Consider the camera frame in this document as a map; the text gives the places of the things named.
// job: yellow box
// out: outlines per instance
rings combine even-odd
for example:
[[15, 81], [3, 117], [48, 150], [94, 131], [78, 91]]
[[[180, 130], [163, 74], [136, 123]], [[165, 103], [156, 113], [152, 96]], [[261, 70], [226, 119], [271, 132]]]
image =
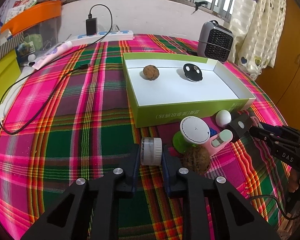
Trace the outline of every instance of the yellow box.
[[15, 50], [10, 51], [0, 60], [0, 99], [3, 93], [11, 86], [21, 75], [19, 64], [17, 62]]

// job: black cable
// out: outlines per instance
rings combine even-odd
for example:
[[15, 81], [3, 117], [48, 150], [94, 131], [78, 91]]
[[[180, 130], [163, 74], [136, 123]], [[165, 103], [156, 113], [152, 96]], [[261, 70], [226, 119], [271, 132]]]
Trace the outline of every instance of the black cable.
[[[113, 17], [112, 17], [111, 10], [109, 9], [108, 6], [106, 6], [106, 5], [104, 5], [104, 4], [96, 4], [96, 5], [92, 6], [91, 9], [92, 9], [93, 7], [95, 7], [95, 6], [97, 6], [97, 5], [101, 5], [101, 6], [106, 7], [106, 8], [108, 9], [109, 13], [110, 13], [110, 16], [111, 16], [111, 27], [110, 27], [109, 31], [108, 31], [105, 35], [103, 35], [100, 39], [96, 40], [95, 42], [93, 42], [93, 43], [91, 43], [91, 44], [88, 44], [88, 45], [84, 46], [83, 48], [76, 49], [75, 51], [72, 51], [72, 52], [70, 52], [70, 53], [67, 53], [67, 54], [65, 54], [65, 55], [63, 55], [63, 56], [61, 56], [61, 57], [55, 58], [55, 59], [52, 60], [51, 62], [49, 62], [49, 63], [43, 65], [39, 70], [33, 71], [32, 73], [30, 73], [29, 75], [25, 76], [24, 78], [21, 78], [20, 80], [14, 82], [14, 83], [13, 83], [11, 86], [9, 86], [8, 89], [4, 92], [3, 96], [2, 96], [1, 99], [0, 99], [0, 104], [1, 104], [2, 99], [4, 98], [5, 94], [9, 91], [9, 89], [10, 89], [11, 87], [13, 87], [14, 85], [18, 84], [20, 81], [24, 80], [25, 78], [30, 77], [31, 75], [37, 73], [38, 71], [40, 71], [41, 69], [45, 68], [46, 66], [48, 66], [48, 65], [50, 65], [50, 64], [52, 64], [52, 63], [54, 63], [54, 62], [56, 62], [56, 61], [58, 61], [58, 60], [60, 60], [60, 59], [62, 59], [62, 58], [65, 58], [65, 57], [67, 57], [67, 56], [69, 56], [69, 55], [71, 55], [71, 54], [73, 54], [73, 53], [75, 53], [75, 52], [78, 52], [79, 50], [86, 49], [87, 47], [96, 44], [98, 41], [101, 41], [104, 37], [106, 37], [106, 36], [110, 33], [110, 31], [111, 31], [111, 29], [112, 29], [112, 25], [113, 25]], [[82, 66], [80, 66], [80, 67], [78, 67], [78, 68], [69, 70], [67, 73], [65, 73], [65, 74], [61, 77], [61, 79], [59, 80], [58, 84], [55, 86], [55, 88], [53, 89], [53, 91], [50, 93], [48, 99], [45, 101], [45, 103], [44, 103], [44, 104], [41, 106], [41, 108], [38, 110], [38, 112], [37, 112], [37, 113], [36, 113], [36, 114], [35, 114], [28, 122], [26, 122], [26, 124], [24, 124], [20, 129], [18, 129], [18, 130], [16, 130], [16, 131], [8, 131], [8, 130], [6, 130], [6, 129], [3, 127], [3, 125], [2, 125], [2, 123], [1, 123], [1, 121], [0, 121], [0, 127], [2, 128], [2, 130], [4, 130], [4, 131], [5, 131], [7, 134], [9, 134], [9, 135], [15, 135], [15, 134], [21, 132], [21, 131], [22, 131], [24, 128], [26, 128], [26, 127], [27, 127], [27, 126], [28, 126], [28, 125], [29, 125], [29, 124], [30, 124], [30, 123], [31, 123], [31, 122], [32, 122], [32, 121], [40, 114], [40, 112], [46, 107], [46, 105], [49, 103], [50, 99], [53, 97], [54, 93], [57, 91], [57, 88], [59, 87], [59, 85], [61, 84], [61, 82], [64, 80], [64, 78], [65, 78], [67, 75], [71, 74], [72, 72], [74, 72], [74, 71], [76, 71], [76, 70], [80, 70], [80, 69], [82, 70], [82, 69], [87, 69], [87, 68], [88, 68], [88, 65], [82, 65]]]
[[254, 197], [250, 197], [250, 198], [249, 198], [249, 201], [251, 202], [252, 200], [256, 200], [256, 199], [258, 199], [258, 198], [272, 198], [272, 199], [274, 199], [275, 202], [277, 203], [277, 206], [278, 206], [279, 210], [281, 211], [283, 217], [284, 217], [285, 219], [287, 219], [287, 220], [295, 220], [295, 219], [297, 219], [297, 218], [300, 217], [300, 214], [297, 215], [297, 216], [295, 216], [295, 217], [292, 217], [292, 218], [288, 217], [288, 216], [285, 214], [285, 212], [283, 211], [283, 208], [282, 208], [282, 206], [281, 206], [281, 204], [280, 204], [279, 199], [278, 199], [277, 197], [273, 196], [273, 195], [260, 195], [260, 196], [254, 196]]

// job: heater grille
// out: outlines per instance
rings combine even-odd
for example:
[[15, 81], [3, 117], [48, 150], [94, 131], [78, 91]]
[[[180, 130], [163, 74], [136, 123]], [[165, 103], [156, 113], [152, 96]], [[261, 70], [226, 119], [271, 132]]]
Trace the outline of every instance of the heater grille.
[[204, 52], [205, 56], [225, 62], [229, 56], [232, 41], [232, 36], [217, 29], [210, 30], [207, 46]]

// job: white round container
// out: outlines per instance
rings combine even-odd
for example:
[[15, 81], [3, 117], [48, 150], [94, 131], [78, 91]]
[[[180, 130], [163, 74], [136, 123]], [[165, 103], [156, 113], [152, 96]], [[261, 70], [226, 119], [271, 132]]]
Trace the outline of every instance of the white round container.
[[161, 138], [143, 137], [140, 148], [140, 162], [142, 165], [160, 166], [162, 158]]

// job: white tube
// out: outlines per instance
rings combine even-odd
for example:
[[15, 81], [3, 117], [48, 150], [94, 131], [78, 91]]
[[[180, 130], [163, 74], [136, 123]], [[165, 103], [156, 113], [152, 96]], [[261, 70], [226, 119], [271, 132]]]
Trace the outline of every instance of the white tube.
[[72, 42], [67, 41], [63, 44], [61, 44], [59, 47], [56, 47], [53, 51], [51, 51], [49, 54], [42, 56], [32, 67], [36, 70], [39, 70], [44, 65], [48, 64], [52, 60], [54, 60], [56, 57], [59, 57], [63, 53], [69, 51], [72, 49]]

